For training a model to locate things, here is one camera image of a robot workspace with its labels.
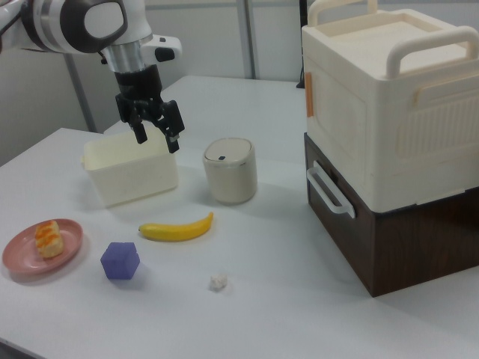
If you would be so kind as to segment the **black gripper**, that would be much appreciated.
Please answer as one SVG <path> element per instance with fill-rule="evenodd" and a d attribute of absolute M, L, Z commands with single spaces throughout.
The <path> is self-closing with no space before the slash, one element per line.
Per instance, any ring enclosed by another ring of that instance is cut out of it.
<path fill-rule="evenodd" d="M 147 140 L 142 120 L 155 123 L 165 136 L 169 153 L 180 149 L 178 139 L 185 129 L 177 103 L 163 102 L 157 65 L 133 73 L 115 73 L 120 93 L 115 97 L 120 119 L 128 123 L 139 144 Z"/>

